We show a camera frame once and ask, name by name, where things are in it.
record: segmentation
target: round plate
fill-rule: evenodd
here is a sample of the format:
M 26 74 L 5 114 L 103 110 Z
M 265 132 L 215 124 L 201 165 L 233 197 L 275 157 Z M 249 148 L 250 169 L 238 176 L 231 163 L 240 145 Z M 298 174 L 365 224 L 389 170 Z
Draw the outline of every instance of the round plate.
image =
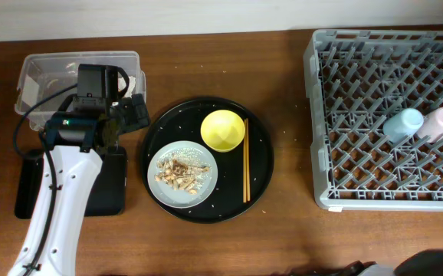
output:
M 240 143 L 227 153 L 219 153 L 206 146 L 201 138 L 202 121 L 216 110 L 230 110 L 242 119 L 249 119 L 250 202 L 243 202 L 244 144 Z M 172 208 L 160 202 L 150 190 L 147 178 L 148 166 L 155 153 L 165 145 L 180 140 L 205 146 L 215 157 L 218 167 L 218 181 L 212 194 L 198 205 L 184 209 Z M 253 206 L 271 181 L 274 152 L 269 132 L 250 110 L 231 100 L 200 97 L 181 103 L 160 116 L 150 126 L 141 143 L 139 166 L 146 191 L 164 210 L 189 222 L 215 223 L 232 219 Z
M 157 162 L 167 157 L 172 157 L 175 152 L 185 149 L 189 150 L 189 153 L 194 155 L 202 165 L 210 167 L 208 172 L 202 174 L 202 187 L 195 195 L 191 195 L 182 190 L 175 191 L 169 187 L 167 183 L 163 181 L 157 182 L 155 180 L 155 175 L 162 172 L 162 170 L 157 167 Z M 153 156 L 148 167 L 147 177 L 152 194 L 161 203 L 173 208 L 189 208 L 203 202 L 213 192 L 216 180 L 218 179 L 218 167 L 216 166 L 215 158 L 213 158 L 213 155 L 205 147 L 190 141 L 178 141 L 164 146 Z

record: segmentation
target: pink cup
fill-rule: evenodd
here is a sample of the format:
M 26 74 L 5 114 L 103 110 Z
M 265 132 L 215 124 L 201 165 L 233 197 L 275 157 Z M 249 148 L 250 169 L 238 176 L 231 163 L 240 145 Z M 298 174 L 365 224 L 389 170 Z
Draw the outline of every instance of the pink cup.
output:
M 428 142 L 434 143 L 443 138 L 443 107 L 428 114 L 421 128 L 415 133 L 419 138 L 429 135 Z

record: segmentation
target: black round tray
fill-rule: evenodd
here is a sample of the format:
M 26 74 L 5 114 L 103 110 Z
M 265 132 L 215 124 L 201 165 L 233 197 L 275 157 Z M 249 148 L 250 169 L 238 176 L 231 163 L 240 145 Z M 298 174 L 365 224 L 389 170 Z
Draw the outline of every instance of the black round tray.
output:
M 201 123 L 216 110 L 231 110 L 249 119 L 249 151 L 251 168 L 251 201 L 243 203 L 243 143 L 228 153 L 209 148 L 201 138 Z M 176 209 L 164 205 L 149 188 L 146 172 L 150 160 L 165 145 L 188 140 L 206 147 L 215 157 L 218 181 L 213 193 L 200 204 Z M 189 100 L 165 112 L 150 128 L 140 155 L 143 183 L 150 196 L 167 212 L 180 219 L 197 223 L 214 223 L 234 218 L 249 209 L 267 188 L 274 167 L 271 138 L 259 119 L 242 105 L 217 97 Z

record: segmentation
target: chopsticks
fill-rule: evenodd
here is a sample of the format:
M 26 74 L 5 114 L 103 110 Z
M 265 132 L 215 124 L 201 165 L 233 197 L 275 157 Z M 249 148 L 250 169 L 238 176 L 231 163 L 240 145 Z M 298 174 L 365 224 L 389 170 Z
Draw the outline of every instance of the chopsticks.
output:
M 251 201 L 251 167 L 249 165 L 249 119 L 244 120 L 244 203 Z

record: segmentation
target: white plate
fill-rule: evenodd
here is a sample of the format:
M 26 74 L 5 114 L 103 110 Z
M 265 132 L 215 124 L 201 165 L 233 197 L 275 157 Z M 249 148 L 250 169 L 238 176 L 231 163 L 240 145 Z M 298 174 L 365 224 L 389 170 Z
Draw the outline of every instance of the white plate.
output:
M 208 172 L 202 174 L 202 187 L 196 195 L 191 195 L 181 190 L 174 191 L 167 183 L 162 181 L 157 182 L 155 180 L 155 175 L 162 172 L 162 170 L 157 167 L 157 161 L 164 160 L 167 156 L 172 157 L 175 151 L 181 149 L 189 149 L 190 153 L 196 156 L 196 159 L 199 159 L 203 165 L 210 167 Z M 213 155 L 205 147 L 190 141 L 178 141 L 164 146 L 155 153 L 150 161 L 146 175 L 152 194 L 161 203 L 174 208 L 189 208 L 203 202 L 213 192 L 216 180 L 218 179 L 218 167 L 216 166 L 215 158 L 213 158 Z

